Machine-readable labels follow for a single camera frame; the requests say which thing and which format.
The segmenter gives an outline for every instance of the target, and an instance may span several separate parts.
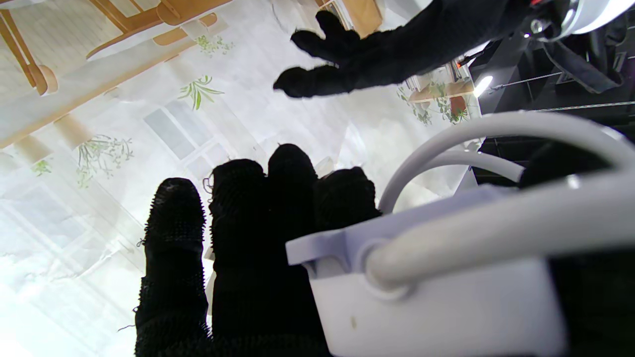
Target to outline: glove finger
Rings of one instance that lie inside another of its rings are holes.
[[[283,90],[291,98],[348,93],[355,89],[354,82],[342,75],[340,69],[329,65],[309,71],[294,67],[282,72],[273,88]]]
[[[201,199],[187,179],[159,186],[145,228],[145,277],[141,279],[136,356],[155,356],[169,346],[208,335],[203,290]]]
[[[141,244],[149,258],[174,250],[200,255],[204,225],[201,198],[194,184],[186,178],[168,178],[154,196]]]
[[[330,11],[318,11],[316,13],[316,20],[327,39],[331,37],[342,37],[346,33],[346,29],[340,19]]]
[[[334,46],[334,42],[324,40],[311,31],[296,31],[291,35],[291,41],[310,56],[322,58],[329,62],[337,63],[344,55],[341,50]]]
[[[284,243],[315,232],[313,184],[318,176],[311,159],[293,144],[280,145],[269,159],[269,185],[274,229]]]
[[[268,183],[252,160],[232,160],[212,171],[210,212],[214,270],[247,269],[266,264],[271,251],[262,233],[269,230]]]
[[[381,216],[375,208],[375,185],[360,167],[337,170],[314,186],[318,231],[340,229]]]

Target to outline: plant pattern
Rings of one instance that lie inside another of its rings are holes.
[[[211,41],[207,36],[201,36],[195,40],[195,42],[201,48],[201,53],[208,57],[212,57],[216,51],[222,51],[223,55],[226,55],[229,50],[234,48],[234,43],[226,43],[220,36],[215,36]]]
[[[47,160],[42,159],[38,161],[33,167],[31,171],[36,174],[37,177],[44,175],[45,173],[51,173],[51,163]]]
[[[445,85],[443,83],[430,83],[430,88],[432,90],[436,90],[438,93],[438,97],[434,99],[439,110],[441,111],[441,115],[443,115],[443,119],[451,122],[452,124],[459,124],[463,120],[468,120],[469,115],[467,113],[467,108],[465,108],[462,112],[454,113],[452,111],[452,105],[450,103],[450,99],[446,97],[445,93]]]
[[[130,145],[132,139],[117,139],[107,135],[95,135],[89,141],[81,144],[77,149],[79,159],[77,184],[79,188],[87,188],[90,180],[99,173],[106,174],[109,179],[114,176],[113,171],[121,168],[124,161],[133,155]]]
[[[203,97],[207,98],[207,100],[213,103],[214,100],[211,98],[210,94],[225,94],[225,93],[222,91],[207,88],[206,85],[208,85],[210,82],[211,82],[211,77],[203,76],[195,80],[194,82],[188,84],[187,86],[184,86],[183,88],[181,88],[181,93],[183,93],[183,95],[181,95],[179,99],[190,97],[192,99],[193,111],[197,111],[199,108],[201,108],[201,99]]]
[[[406,104],[408,104],[408,107],[412,109],[412,114],[415,115],[417,120],[422,122],[425,126],[432,124],[430,113],[428,113],[428,111],[421,113],[419,110],[417,110],[417,107],[415,106],[415,104],[410,103],[408,99],[406,98],[406,92],[403,90],[402,86],[398,87],[397,95],[399,96],[399,98],[401,98],[401,100],[403,100],[404,102],[406,102]]]

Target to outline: white plastic handle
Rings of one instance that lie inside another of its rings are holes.
[[[448,165],[467,165],[482,168],[510,179],[513,182],[520,180],[520,176],[525,169],[517,163],[494,155],[483,154],[482,152],[446,151],[421,167],[417,175],[433,168]]]
[[[372,251],[386,289],[505,260],[635,245],[635,170],[572,175],[503,201],[419,225]]]
[[[461,123],[435,135],[421,145],[397,169],[379,202],[379,209],[391,213],[401,191],[420,168],[442,152],[475,138],[502,135],[543,137],[593,152],[617,167],[635,165],[635,147],[616,140],[615,130],[564,114],[508,112]]]

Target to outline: black fabric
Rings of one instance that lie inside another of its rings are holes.
[[[291,40],[334,65],[285,70],[274,83],[290,97],[348,93],[427,73],[467,50],[513,32],[532,13],[530,0],[433,0],[406,25],[364,39],[320,11],[325,38],[301,30]]]
[[[213,171],[213,336],[205,323],[204,218],[196,189],[170,178],[157,190],[142,243],[137,356],[330,356],[303,267],[284,244],[380,215],[360,168],[318,180],[308,156],[281,145],[269,175],[254,161]]]
[[[551,62],[561,71],[590,93],[603,93],[624,82],[613,63],[616,47],[626,39],[627,24],[624,15],[590,33],[542,45]]]

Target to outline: window pane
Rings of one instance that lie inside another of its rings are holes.
[[[198,120],[190,107],[187,107],[179,100],[172,101],[165,106],[178,123],[183,126],[185,132],[194,140],[196,145],[203,146],[209,139],[211,134]]]
[[[194,146],[178,130],[165,113],[159,109],[144,118],[144,121],[154,130],[163,142],[179,159],[183,159],[194,151]]]

